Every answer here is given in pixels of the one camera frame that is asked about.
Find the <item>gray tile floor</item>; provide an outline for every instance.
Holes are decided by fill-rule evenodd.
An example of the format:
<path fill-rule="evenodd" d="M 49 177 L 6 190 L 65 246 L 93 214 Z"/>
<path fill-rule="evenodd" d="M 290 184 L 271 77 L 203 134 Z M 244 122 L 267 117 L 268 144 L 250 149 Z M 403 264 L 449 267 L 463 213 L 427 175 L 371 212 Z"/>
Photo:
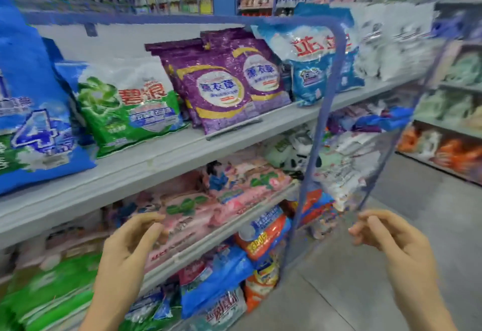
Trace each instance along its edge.
<path fill-rule="evenodd" d="M 430 239 L 459 331 L 482 329 L 482 188 L 394 155 L 367 206 L 392 209 Z M 232 331 L 407 331 L 381 253 L 354 248 L 344 222 Z"/>

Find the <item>blue number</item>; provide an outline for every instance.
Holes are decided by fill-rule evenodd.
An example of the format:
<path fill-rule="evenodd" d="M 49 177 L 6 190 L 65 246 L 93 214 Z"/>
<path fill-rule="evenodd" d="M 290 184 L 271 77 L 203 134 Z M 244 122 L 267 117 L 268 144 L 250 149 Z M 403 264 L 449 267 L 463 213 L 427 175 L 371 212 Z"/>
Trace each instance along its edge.
<path fill-rule="evenodd" d="M 33 146 L 36 150 L 55 145 L 54 138 L 59 135 L 50 124 L 46 109 L 33 110 L 11 139 L 13 148 Z"/>

